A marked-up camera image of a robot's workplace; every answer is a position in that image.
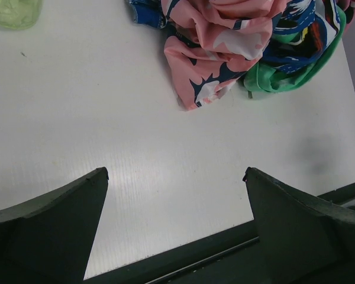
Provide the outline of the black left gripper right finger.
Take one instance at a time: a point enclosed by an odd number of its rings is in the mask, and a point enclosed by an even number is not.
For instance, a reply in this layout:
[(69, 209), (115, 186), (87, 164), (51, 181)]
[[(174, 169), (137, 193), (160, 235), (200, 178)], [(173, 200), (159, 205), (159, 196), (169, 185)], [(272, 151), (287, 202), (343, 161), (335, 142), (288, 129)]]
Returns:
[(272, 283), (355, 283), (355, 210), (255, 167), (244, 181)]

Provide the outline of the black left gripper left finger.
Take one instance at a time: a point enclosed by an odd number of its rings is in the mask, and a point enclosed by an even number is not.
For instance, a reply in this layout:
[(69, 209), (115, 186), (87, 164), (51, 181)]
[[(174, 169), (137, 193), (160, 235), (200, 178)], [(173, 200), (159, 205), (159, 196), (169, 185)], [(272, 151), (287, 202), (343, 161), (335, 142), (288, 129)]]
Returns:
[(100, 167), (0, 210), (0, 283), (82, 283), (108, 180)]

